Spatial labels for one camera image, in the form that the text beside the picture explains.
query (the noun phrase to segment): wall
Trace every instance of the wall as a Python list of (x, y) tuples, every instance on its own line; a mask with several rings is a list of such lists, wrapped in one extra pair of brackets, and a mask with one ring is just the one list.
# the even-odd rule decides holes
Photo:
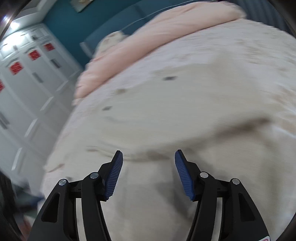
[(77, 13), (70, 5), (70, 0), (58, 0), (43, 23), (84, 67), (90, 59), (82, 51), (79, 43), (116, 13), (138, 1), (94, 0), (82, 12)]

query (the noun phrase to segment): beige bedspread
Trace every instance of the beige bedspread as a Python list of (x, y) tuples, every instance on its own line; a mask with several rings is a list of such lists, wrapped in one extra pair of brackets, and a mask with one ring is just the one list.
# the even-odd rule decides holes
[(123, 152), (117, 195), (104, 205), (113, 240), (185, 240), (194, 213), (174, 168), (177, 149), (216, 178), (239, 178), (274, 237), (289, 203), (282, 186), (296, 173), (272, 134), (277, 106), (263, 103), (254, 77), (231, 56), (221, 50), (209, 64), (155, 72), (99, 105), (52, 154), (48, 168), (63, 160), (65, 175), (79, 180)]
[(75, 99), (85, 97), (106, 80), (165, 43), (244, 16), (238, 6), (226, 2), (194, 2), (167, 10), (105, 53), (98, 53), (80, 75)]

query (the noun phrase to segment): black object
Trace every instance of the black object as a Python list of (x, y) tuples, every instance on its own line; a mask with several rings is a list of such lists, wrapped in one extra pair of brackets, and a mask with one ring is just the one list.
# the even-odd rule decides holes
[(117, 151), (111, 162), (83, 180), (60, 180), (42, 206), (28, 241), (79, 241), (76, 198), (81, 198), (87, 241), (111, 241), (100, 201), (113, 194), (122, 164), (123, 155)]
[(270, 241), (263, 219), (242, 183), (217, 180), (188, 162), (181, 150), (175, 154), (185, 193), (199, 201), (187, 241), (211, 241), (217, 198), (223, 198), (219, 241)]
[(21, 241), (21, 231), (14, 219), (18, 213), (10, 179), (0, 171), (0, 237), (1, 241)]
[(279, 236), (276, 241), (295, 241), (296, 240), (296, 214), (292, 218), (285, 231)]
[[(238, 179), (227, 182), (201, 172), (181, 150), (176, 152), (175, 162), (186, 195), (198, 201), (187, 241), (211, 241), (218, 197), (223, 198), (219, 241), (270, 241), (259, 211)], [(83, 180), (60, 180), (39, 212), (28, 241), (79, 241), (76, 198), (82, 201), (87, 241), (111, 241), (100, 201), (113, 194), (122, 163), (123, 155), (117, 151), (111, 162)], [(281, 236), (280, 240), (291, 239)]]

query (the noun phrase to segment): red sticker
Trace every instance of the red sticker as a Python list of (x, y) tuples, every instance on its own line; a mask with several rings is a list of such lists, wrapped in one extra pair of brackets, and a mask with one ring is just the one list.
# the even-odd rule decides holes
[(2, 81), (0, 80), (0, 92), (5, 88), (4, 84), (2, 83)]
[(41, 56), (37, 50), (33, 50), (28, 55), (32, 60), (36, 60)]
[(9, 67), (10, 71), (12, 72), (13, 75), (16, 75), (18, 72), (20, 72), (23, 67), (20, 64), (20, 62), (15, 62), (12, 66)]
[(55, 49), (54, 46), (52, 45), (52, 43), (45, 44), (44, 48), (46, 49), (46, 51), (50, 51), (50, 50)]

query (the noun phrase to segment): wire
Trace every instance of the wire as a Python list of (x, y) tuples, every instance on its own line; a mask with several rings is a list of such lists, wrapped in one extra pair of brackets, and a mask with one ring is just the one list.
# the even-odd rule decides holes
[(159, 9), (159, 10), (153, 12), (153, 13), (148, 14), (148, 15), (147, 15), (146, 17), (144, 17), (144, 18), (140, 18), (140, 19), (138, 19), (138, 20), (136, 20), (136, 21), (133, 21), (132, 23), (130, 23), (130, 24), (128, 24), (127, 26), (123, 27), (120, 31), (123, 31), (123, 30), (125, 30), (126, 28), (128, 28), (129, 26), (133, 25), (134, 23), (136, 23), (136, 22), (138, 22), (138, 21), (140, 21), (140, 20), (142, 20), (142, 19), (145, 19), (145, 18), (147, 18), (147, 17), (149, 17), (149, 16), (151, 16), (151, 15), (157, 13), (157, 12), (160, 12), (160, 11), (162, 11), (162, 10), (164, 10), (164, 9), (171, 8), (171, 7), (177, 7), (177, 6), (182, 5), (183, 3), (189, 3), (189, 2), (196, 2), (196, 0), (190, 0), (190, 1), (186, 1), (186, 2), (179, 3), (179, 4), (177, 4), (177, 5), (172, 5), (172, 6), (168, 6), (168, 7), (165, 7), (165, 8)]

